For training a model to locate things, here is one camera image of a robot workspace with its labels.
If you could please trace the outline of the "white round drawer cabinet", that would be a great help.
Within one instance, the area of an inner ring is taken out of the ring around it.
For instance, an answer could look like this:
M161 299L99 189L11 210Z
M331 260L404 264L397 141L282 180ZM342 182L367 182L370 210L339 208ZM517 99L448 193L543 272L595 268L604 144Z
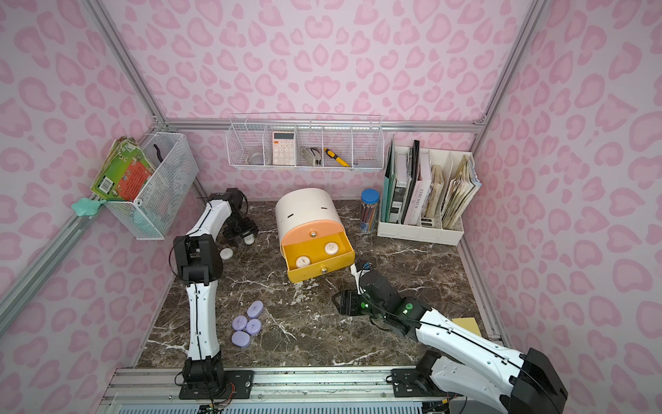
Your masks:
M298 225L318 220L335 220L342 224L331 196L319 188L287 193L277 202L275 214L277 227L279 224Z

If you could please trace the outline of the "white earphone case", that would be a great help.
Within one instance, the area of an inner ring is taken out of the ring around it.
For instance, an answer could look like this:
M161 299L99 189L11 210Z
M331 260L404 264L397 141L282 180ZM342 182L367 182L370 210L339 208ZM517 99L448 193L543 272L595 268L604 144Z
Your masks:
M337 255L340 252L340 246L337 243L331 241L324 246L324 251L327 255Z
M220 257L222 260L229 260L233 257L234 250L232 248L223 248L220 252Z
M311 266L312 261L310 260L310 257L308 257L308 256L300 256L300 257L297 258L297 260L295 262L295 265L296 265L297 269L305 268L305 267Z

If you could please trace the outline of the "orange top drawer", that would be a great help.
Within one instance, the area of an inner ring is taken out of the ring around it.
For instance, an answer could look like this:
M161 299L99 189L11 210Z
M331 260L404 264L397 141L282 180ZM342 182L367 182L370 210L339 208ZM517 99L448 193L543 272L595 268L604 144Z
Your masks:
M289 246L344 233L345 228L335 220L318 220L298 225L279 224L278 231L280 244Z

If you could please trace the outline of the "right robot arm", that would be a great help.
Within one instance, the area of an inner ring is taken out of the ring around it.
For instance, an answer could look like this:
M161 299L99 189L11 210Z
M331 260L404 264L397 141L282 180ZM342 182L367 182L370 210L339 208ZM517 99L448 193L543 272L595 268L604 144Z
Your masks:
M568 399L550 359L493 343L460 327L431 305L405 297L372 263L351 265L355 288L332 298L339 314L367 316L383 328L429 347L422 384L460 394L500 413L562 413Z

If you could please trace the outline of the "yellow drawer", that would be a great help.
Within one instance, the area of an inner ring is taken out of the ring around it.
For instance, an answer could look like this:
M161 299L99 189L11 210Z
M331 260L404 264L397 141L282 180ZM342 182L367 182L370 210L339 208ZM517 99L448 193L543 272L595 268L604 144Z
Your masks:
M331 256L325 253L324 246L330 242L340 246L337 255ZM306 243L282 246L281 253L286 261L288 279L294 284L350 267L355 261L355 251L345 232L313 239ZM297 269L295 262L300 256L310 257L312 265Z

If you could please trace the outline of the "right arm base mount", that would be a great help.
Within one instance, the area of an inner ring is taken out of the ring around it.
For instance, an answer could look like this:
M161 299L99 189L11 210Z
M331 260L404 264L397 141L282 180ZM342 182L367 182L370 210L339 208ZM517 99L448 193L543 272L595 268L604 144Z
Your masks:
M448 393L441 391L429 377L420 374L415 368L392 369L385 381L392 386L396 398L446 398L448 396Z

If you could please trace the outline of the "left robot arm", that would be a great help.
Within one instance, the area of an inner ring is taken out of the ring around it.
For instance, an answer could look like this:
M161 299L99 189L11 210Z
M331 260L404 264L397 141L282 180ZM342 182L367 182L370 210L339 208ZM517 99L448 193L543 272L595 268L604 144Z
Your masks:
M212 394L226 387L215 318L215 295L223 270L217 237L222 235L233 245L238 241L251 245L258 232L248 216L247 197L230 188L212 194L192 230L173 241L173 273L186 286L190 309L190 341L183 369L186 390Z

